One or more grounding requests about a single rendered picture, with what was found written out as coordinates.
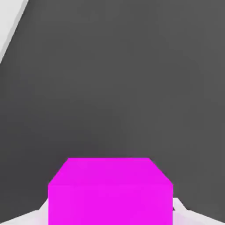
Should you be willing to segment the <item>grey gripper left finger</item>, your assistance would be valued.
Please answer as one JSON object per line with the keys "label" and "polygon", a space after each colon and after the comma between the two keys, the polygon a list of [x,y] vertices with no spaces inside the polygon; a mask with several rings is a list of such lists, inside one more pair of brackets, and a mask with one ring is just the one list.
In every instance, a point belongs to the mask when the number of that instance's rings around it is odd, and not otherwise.
{"label": "grey gripper left finger", "polygon": [[39,210],[5,221],[0,225],[48,225],[48,199]]}

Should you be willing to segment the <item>small magenta cube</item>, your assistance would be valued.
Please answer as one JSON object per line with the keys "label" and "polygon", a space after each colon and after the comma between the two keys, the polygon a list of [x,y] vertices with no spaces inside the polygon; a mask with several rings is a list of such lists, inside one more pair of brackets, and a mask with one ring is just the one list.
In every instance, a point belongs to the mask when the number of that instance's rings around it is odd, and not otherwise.
{"label": "small magenta cube", "polygon": [[148,158],[69,158],[48,184],[48,225],[173,225],[173,184]]}

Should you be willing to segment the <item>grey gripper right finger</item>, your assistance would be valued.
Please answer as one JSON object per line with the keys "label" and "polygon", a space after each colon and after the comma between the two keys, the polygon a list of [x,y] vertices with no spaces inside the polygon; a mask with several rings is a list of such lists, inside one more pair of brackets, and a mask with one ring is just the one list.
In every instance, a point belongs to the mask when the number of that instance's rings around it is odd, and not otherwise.
{"label": "grey gripper right finger", "polygon": [[173,225],[225,225],[225,223],[187,210],[178,198],[173,198]]}

